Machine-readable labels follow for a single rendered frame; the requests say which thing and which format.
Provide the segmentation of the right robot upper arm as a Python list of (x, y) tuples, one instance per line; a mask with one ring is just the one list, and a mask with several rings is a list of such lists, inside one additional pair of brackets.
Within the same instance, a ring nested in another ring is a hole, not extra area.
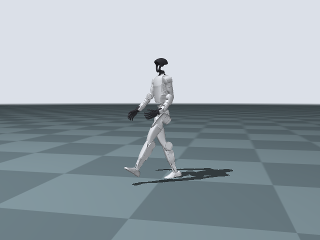
[(148, 100), (151, 100), (153, 97), (154, 97), (154, 87), (153, 87), (153, 84), (154, 84), (154, 78), (152, 79), (152, 82), (151, 82), (151, 88), (150, 88), (150, 93), (148, 93), (146, 95), (146, 98)]

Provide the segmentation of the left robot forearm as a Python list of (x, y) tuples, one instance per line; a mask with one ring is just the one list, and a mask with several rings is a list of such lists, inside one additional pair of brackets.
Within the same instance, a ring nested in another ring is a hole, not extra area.
[(173, 99), (174, 99), (174, 96), (173, 95), (170, 95), (168, 100), (166, 100), (163, 104), (163, 106), (161, 107), (162, 109), (159, 110), (159, 114), (162, 114), (164, 112), (167, 111), (168, 107), (172, 104), (173, 102)]

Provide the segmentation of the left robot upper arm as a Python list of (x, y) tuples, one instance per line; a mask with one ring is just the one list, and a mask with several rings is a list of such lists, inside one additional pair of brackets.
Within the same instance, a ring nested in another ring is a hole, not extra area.
[(171, 76), (164, 76), (163, 78), (163, 82), (165, 83), (166, 86), (166, 90), (168, 92), (168, 95), (166, 95), (166, 100), (169, 99), (170, 95), (173, 95), (174, 98), (174, 93), (173, 93), (173, 85), (172, 85), (172, 77)]

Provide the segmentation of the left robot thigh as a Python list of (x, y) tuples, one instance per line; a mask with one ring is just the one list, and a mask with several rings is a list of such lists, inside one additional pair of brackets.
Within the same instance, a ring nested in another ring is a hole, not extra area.
[(172, 119), (170, 118), (170, 116), (167, 113), (162, 113), (156, 120), (155, 122), (152, 124), (148, 135), (147, 135), (147, 146), (151, 143), (151, 142), (155, 142), (154, 139), (156, 138), (156, 136), (161, 132), (161, 130), (163, 129), (163, 123), (164, 124), (169, 124), (170, 121)]

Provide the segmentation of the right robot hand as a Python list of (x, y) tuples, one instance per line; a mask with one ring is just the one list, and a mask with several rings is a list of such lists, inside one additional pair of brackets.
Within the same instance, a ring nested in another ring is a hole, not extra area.
[[(128, 113), (129, 115), (127, 116), (127, 118), (128, 118), (129, 120), (132, 120), (132, 121), (133, 121), (133, 118), (137, 115), (138, 112), (140, 112), (140, 111), (138, 111), (139, 108), (140, 108), (140, 106), (138, 106), (136, 109), (130, 111), (130, 112)], [(132, 119), (131, 119), (131, 118), (132, 118)]]

